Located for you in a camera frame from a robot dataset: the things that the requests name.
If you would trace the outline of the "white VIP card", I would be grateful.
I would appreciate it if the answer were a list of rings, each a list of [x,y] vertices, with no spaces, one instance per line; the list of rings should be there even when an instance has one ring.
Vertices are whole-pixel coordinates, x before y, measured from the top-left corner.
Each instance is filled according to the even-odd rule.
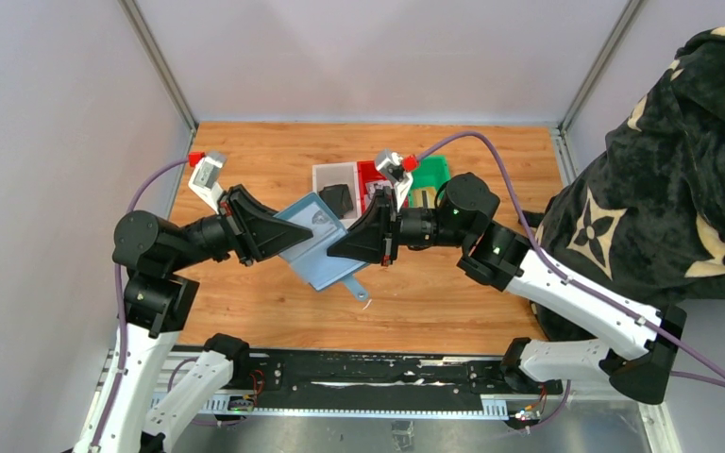
[[[305,195],[275,217],[305,227],[312,233],[308,240],[279,254],[287,262],[317,260],[326,255],[330,245],[346,234],[345,226],[316,193]]]

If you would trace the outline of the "blue card holder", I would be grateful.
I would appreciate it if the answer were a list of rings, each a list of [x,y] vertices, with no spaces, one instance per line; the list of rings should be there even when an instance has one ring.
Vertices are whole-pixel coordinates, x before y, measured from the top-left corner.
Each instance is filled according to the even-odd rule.
[[[317,292],[341,283],[356,300],[363,303],[370,301],[369,292],[355,278],[355,274],[368,265],[366,262],[329,257],[326,252],[325,256],[317,260],[301,259],[287,263],[303,281]]]

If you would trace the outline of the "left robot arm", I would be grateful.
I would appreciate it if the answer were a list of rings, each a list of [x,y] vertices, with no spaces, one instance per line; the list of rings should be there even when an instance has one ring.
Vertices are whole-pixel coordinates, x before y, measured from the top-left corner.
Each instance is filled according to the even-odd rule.
[[[249,344],[218,333],[205,342],[188,374],[152,405],[199,289],[179,271],[231,256],[250,266],[312,236],[309,228],[279,219],[242,185],[219,195],[213,215],[187,226],[145,210],[128,212],[114,230],[112,253],[128,274],[127,283],[117,286],[117,356],[73,451],[169,452],[210,397],[251,380]]]

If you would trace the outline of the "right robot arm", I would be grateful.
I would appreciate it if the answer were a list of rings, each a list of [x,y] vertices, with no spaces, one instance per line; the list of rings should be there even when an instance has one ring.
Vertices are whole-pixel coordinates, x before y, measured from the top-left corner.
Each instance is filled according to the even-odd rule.
[[[457,265],[475,282],[527,298],[592,336],[557,343],[514,339],[499,371],[512,389],[533,394],[554,380],[606,382],[632,400],[662,403],[685,312],[623,298],[535,251],[528,238],[494,221],[498,206],[498,197],[471,173],[446,183],[433,209],[397,209],[392,192],[379,190],[328,254],[387,266],[402,246],[458,247]]]

